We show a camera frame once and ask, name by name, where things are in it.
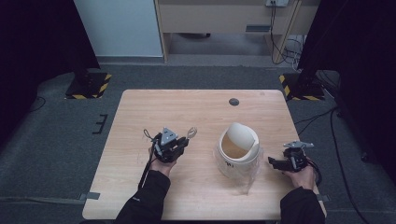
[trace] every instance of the cable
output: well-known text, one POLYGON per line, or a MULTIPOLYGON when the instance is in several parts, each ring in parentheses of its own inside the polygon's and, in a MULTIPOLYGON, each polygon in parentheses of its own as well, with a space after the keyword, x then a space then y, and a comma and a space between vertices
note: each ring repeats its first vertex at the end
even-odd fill
POLYGON ((301 47, 300 47, 301 52, 303 52, 304 44, 305 44, 305 35, 301 35, 301 47))
POLYGON ((358 206, 355 204, 355 201, 352 198, 352 194, 350 193, 350 189, 349 189, 349 185, 347 183, 347 178, 346 178, 346 174, 344 172, 344 166, 343 163, 341 163, 341 157, 340 157, 340 152, 338 150, 338 144, 337 144, 337 139, 335 138, 335 134, 334 134, 334 127, 332 125, 332 114, 334 113, 335 110, 332 111, 332 113, 330 114, 330 125, 332 127, 332 139, 334 141, 334 145, 335 145, 335 152, 337 154, 337 160, 338 160, 338 164, 340 165, 341 168, 341 175, 343 177, 344 180, 344 185, 346 187, 346 193, 347 196, 350 200, 350 202, 352 203, 353 208, 355 209, 356 213, 358 214, 358 216, 361 218, 361 220, 363 220, 364 223, 369 224, 369 222, 366 220, 366 218, 361 214, 361 212, 359 211, 358 206))
POLYGON ((35 112, 35 111, 37 111, 37 110, 39 110, 39 109, 41 109, 41 107, 43 107, 45 104, 46 104, 46 99, 44 99, 43 97, 41 97, 41 96, 37 96, 37 98, 36 98, 36 100, 38 101, 38 100, 43 100, 43 104, 41 105, 41 106, 39 106, 38 108, 36 108, 36 109, 31 109, 31 110, 29 110, 28 112, 29 113, 32 113, 32 112, 35 112))
POLYGON ((287 48, 284 48, 284 50, 289 54, 297 54, 297 55, 301 55, 301 53, 299 53, 299 52, 296 52, 296 51, 293 51, 293 50, 289 50, 289 49, 287 49, 287 48))
POLYGON ((152 138, 149 135, 149 131, 147 129, 145 129, 143 131, 143 133, 145 134, 145 136, 147 138, 149 138, 151 140, 152 145, 151 145, 151 151, 149 153, 148 162, 146 163, 146 167, 145 167, 145 169, 143 171, 142 177, 140 178, 139 184, 137 185, 138 189, 143 188, 143 184, 145 183, 146 176, 148 175, 148 172, 149 172, 149 167, 150 167, 151 163, 155 161, 155 160, 152 159, 152 155, 154 154, 154 148, 155 148, 155 145, 157 144, 157 140, 158 140, 159 135, 160 135, 160 134, 157 134, 154 138, 152 138))
POLYGON ((332 97, 333 99, 335 98, 335 96, 333 96, 326 88, 324 88, 324 90, 327 92, 327 94, 330 95, 330 97, 332 97))
MULTIPOLYGON (((302 52, 300 41, 294 40, 294 48, 295 48, 295 49, 296 49, 296 43, 299 44, 300 52, 302 52)), ((294 53, 294 57, 293 57, 293 63, 291 64, 291 67, 293 68, 294 71, 296 71, 296 72, 298 72, 298 73, 301 73, 302 70, 301 70, 301 69, 298 69, 298 63, 299 63, 299 61, 300 61, 300 56, 297 57, 297 52, 295 52, 295 53, 294 53)))
POLYGON ((320 170, 319 170, 319 167, 318 167, 318 165, 317 165, 314 161, 311 161, 311 160, 307 159, 307 162, 308 162, 308 164, 311 165, 311 166, 314 168, 314 170, 317 172, 318 179, 317 179, 316 183, 317 183, 317 186, 319 186, 319 184, 320 184, 321 181, 322 181, 322 175, 321 175, 321 172, 320 172, 320 170))
POLYGON ((330 110, 324 112, 323 114, 315 115, 314 117, 312 117, 312 118, 310 118, 310 119, 302 119, 302 120, 300 120, 300 121, 294 122, 294 125, 296 125, 296 124, 298 124, 298 123, 301 123, 301 122, 309 121, 309 120, 310 120, 309 123, 306 124, 305 127, 298 133, 298 135, 300 135, 301 133, 303 133, 303 131, 305 131, 305 129, 308 128, 308 126, 309 126, 312 122, 314 122, 316 119, 318 119, 318 118, 320 118, 320 117, 322 117, 322 116, 325 116, 325 115, 329 114, 330 112, 334 111, 336 108, 337 108, 337 106, 335 106, 335 107, 333 107, 332 109, 330 109, 330 110))
POLYGON ((276 15, 276 1, 271 1, 272 4, 272 10, 271 10, 271 29, 270 29, 270 36, 271 36, 271 42, 272 42, 272 52, 274 52, 274 48, 277 49, 277 51, 279 52, 279 54, 282 56, 282 61, 280 63, 276 63, 274 61, 274 53, 271 54, 271 60, 274 64, 281 64, 283 62, 286 61, 286 58, 284 57, 284 55, 282 54, 282 52, 280 51, 280 49, 277 47, 275 41, 274 41, 274 35, 273 35, 273 28, 274 28, 274 23, 275 23, 275 15, 276 15))
POLYGON ((288 40, 294 41, 294 42, 298 43, 299 45, 301 45, 300 41, 298 41, 296 39, 288 39, 288 40))
POLYGON ((328 81, 324 80, 322 77, 317 77, 319 84, 322 86, 322 88, 328 89, 329 91, 334 91, 338 92, 338 87, 334 86, 332 83, 329 83, 328 81))
POLYGON ((325 73, 323 70, 319 71, 320 74, 323 74, 327 80, 322 79, 322 81, 328 83, 332 88, 339 90, 339 85, 340 85, 340 78, 338 78, 337 83, 334 83, 330 78, 327 73, 325 73))

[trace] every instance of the hand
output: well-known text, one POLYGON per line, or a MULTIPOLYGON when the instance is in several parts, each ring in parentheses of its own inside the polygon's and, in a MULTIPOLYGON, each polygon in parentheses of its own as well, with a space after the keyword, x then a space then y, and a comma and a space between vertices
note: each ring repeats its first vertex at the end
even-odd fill
POLYGON ((154 155, 154 158, 151 161, 151 165, 150 165, 149 169, 154 170, 154 171, 159 171, 169 177, 172 167, 176 163, 177 163, 177 161, 172 161, 172 162, 168 162, 168 163, 161 162, 154 155))
POLYGON ((314 189, 315 186, 315 173, 314 168, 307 165, 300 172, 283 172, 286 176, 290 177, 291 182, 295 188, 303 187, 303 189, 314 189))

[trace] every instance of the wall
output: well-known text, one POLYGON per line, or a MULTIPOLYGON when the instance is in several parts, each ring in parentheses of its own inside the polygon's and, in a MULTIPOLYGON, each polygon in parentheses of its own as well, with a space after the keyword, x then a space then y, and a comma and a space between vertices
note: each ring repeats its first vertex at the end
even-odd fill
POLYGON ((162 57, 154 1, 75 0, 96 56, 162 57))

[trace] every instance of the power outlet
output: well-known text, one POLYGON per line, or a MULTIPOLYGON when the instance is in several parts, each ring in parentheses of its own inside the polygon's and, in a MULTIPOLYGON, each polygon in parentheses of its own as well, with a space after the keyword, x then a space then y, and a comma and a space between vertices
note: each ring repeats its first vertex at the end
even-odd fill
POLYGON ((286 7, 289 3, 289 0, 266 0, 265 5, 268 7, 286 7))

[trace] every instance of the gray carpet floor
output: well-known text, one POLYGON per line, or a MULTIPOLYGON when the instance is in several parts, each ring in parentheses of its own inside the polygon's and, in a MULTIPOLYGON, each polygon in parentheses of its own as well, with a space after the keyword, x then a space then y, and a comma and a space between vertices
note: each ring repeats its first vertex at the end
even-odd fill
MULTIPOLYGON (((78 199, 90 190, 122 92, 128 89, 282 90, 278 77, 291 68, 104 65, 113 75, 100 99, 66 100, 72 74, 48 80, 0 154, 0 223, 79 223, 83 204, 5 202, 5 198, 78 199), (96 122, 108 118, 101 134, 96 122)), ((335 106, 324 101, 288 101, 293 120, 309 119, 335 106)), ((316 119, 300 139, 316 146, 306 153, 323 175, 319 185, 326 223, 363 223, 348 198, 332 139, 330 114, 316 119)), ((300 132, 307 122, 296 124, 300 132)), ((350 193, 370 223, 396 223, 396 188, 379 164, 361 161, 361 150, 342 118, 333 127, 350 193)))

